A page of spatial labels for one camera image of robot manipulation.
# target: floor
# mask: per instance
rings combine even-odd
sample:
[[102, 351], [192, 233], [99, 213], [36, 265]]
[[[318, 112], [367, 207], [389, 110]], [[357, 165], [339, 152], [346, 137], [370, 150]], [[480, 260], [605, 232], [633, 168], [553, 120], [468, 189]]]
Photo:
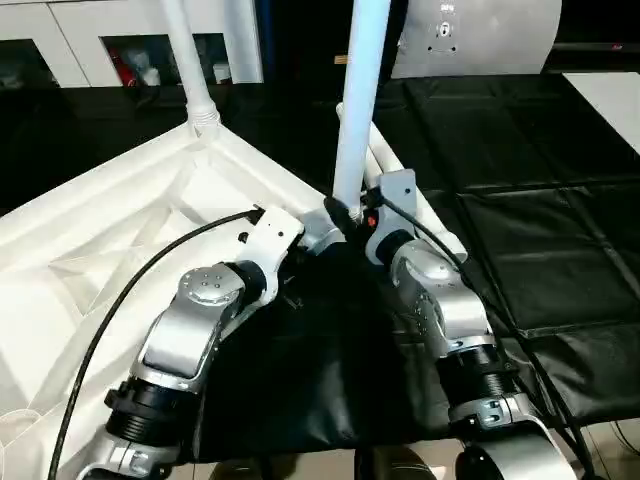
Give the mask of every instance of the floor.
[[[640, 419], [619, 422], [628, 441], [640, 450]], [[596, 472], [606, 480], [636, 480], [640, 478], [640, 456], [635, 455], [616, 437], [612, 423], [599, 423], [583, 428], [583, 434]], [[578, 462], [562, 443], [561, 449], [574, 467], [578, 478], [584, 473]], [[419, 442], [411, 449], [431, 466], [438, 480], [455, 480], [453, 465], [462, 446], [457, 440]], [[184, 465], [174, 470], [169, 480], [208, 480], [214, 465]], [[353, 478], [353, 452], [334, 450], [299, 456], [293, 461], [291, 473], [283, 476], [288, 480], [339, 480]]]
[[640, 75], [635, 72], [568, 73], [565, 77], [640, 153]]

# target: metal plate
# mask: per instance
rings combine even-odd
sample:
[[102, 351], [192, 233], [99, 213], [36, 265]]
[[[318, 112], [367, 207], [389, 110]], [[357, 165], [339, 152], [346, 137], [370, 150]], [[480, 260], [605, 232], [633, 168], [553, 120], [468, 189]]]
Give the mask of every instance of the metal plate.
[[561, 7], [561, 0], [409, 0], [392, 77], [540, 73]]

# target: cable connector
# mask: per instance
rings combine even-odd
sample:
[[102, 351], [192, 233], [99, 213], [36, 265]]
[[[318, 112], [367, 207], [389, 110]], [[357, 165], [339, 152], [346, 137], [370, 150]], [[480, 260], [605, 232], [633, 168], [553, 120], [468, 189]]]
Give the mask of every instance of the cable connector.
[[380, 191], [380, 187], [374, 187], [367, 190], [362, 197], [360, 197], [362, 203], [369, 209], [380, 208], [384, 205], [384, 197]]
[[256, 204], [253, 205], [253, 208], [255, 208], [255, 210], [251, 210], [247, 214], [247, 220], [249, 220], [251, 225], [255, 226], [262, 218], [262, 215], [264, 215], [265, 209]]

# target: glass cabinet door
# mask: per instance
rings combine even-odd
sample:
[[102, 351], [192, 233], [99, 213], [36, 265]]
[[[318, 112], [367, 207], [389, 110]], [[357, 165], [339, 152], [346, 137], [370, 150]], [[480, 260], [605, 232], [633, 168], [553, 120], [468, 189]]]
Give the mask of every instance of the glass cabinet door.
[[88, 86], [47, 5], [0, 5], [0, 91]]
[[[207, 80], [262, 82], [253, 0], [184, 1]], [[50, 6], [92, 87], [178, 82], [158, 0]]]

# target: black cylindrical motor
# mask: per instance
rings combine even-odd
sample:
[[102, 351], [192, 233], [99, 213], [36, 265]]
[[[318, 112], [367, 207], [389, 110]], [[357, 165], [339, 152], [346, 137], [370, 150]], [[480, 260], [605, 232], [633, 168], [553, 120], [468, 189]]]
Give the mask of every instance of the black cylindrical motor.
[[472, 400], [517, 393], [513, 369], [495, 345], [477, 345], [436, 362], [451, 408]]
[[104, 403], [113, 412], [107, 432], [153, 447], [177, 445], [192, 427], [196, 396], [131, 377], [110, 390]]

